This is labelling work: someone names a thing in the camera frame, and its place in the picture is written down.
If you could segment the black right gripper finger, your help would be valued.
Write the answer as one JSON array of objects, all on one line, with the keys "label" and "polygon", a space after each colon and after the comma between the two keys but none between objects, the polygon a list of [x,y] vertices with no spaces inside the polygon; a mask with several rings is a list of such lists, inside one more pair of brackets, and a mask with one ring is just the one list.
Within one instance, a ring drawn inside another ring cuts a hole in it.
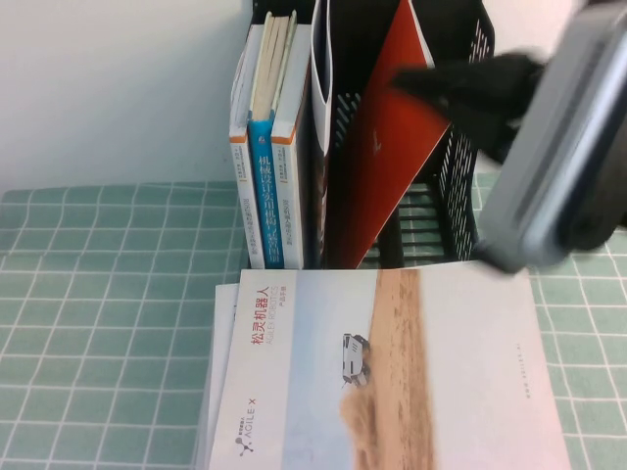
[{"label": "black right gripper finger", "polygon": [[455,102],[518,102],[533,95],[545,63],[522,52],[434,68],[399,69],[391,86],[412,97]]}]

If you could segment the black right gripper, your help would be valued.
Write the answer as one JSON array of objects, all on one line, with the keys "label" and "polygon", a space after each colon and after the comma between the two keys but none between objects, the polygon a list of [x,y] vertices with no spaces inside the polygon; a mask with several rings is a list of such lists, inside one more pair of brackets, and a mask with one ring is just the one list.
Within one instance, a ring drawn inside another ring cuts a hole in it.
[{"label": "black right gripper", "polygon": [[[442,114],[495,163],[503,163],[531,102],[528,91],[457,88],[439,98]],[[582,189],[570,199],[558,225],[567,252],[598,249],[626,226],[626,186]]]}]

